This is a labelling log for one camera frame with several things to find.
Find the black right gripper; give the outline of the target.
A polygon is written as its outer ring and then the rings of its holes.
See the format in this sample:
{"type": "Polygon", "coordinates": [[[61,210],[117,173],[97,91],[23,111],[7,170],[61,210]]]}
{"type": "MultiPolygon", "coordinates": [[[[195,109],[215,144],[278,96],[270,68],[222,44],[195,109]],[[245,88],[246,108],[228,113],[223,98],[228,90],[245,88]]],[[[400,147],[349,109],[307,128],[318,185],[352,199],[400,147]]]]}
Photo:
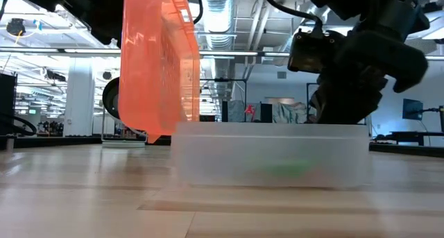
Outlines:
{"type": "Polygon", "coordinates": [[[318,124],[341,123],[337,94],[350,94],[344,124],[357,124],[378,109],[386,76],[395,80],[393,91],[401,93],[419,84],[429,67],[422,51],[381,33],[330,31],[329,36],[334,42],[322,59],[322,84],[310,98],[318,124]]]}

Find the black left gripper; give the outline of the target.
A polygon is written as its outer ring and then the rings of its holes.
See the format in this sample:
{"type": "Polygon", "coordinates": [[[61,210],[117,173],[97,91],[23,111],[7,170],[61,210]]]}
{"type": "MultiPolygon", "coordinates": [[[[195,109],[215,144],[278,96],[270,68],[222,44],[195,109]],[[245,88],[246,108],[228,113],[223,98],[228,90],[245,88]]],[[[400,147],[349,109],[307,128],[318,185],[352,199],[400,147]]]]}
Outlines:
{"type": "Polygon", "coordinates": [[[60,5],[89,26],[91,34],[102,44],[117,41],[121,46],[124,0],[29,0],[54,12],[60,5]]]}

